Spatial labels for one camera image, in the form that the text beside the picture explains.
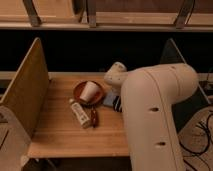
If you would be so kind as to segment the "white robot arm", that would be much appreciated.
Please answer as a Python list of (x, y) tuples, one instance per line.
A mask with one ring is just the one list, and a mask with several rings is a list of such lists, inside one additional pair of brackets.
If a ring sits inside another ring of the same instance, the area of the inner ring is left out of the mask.
[(176, 63), (129, 71), (116, 62), (104, 81), (120, 93), (132, 171), (185, 171), (172, 106), (197, 90), (195, 70)]

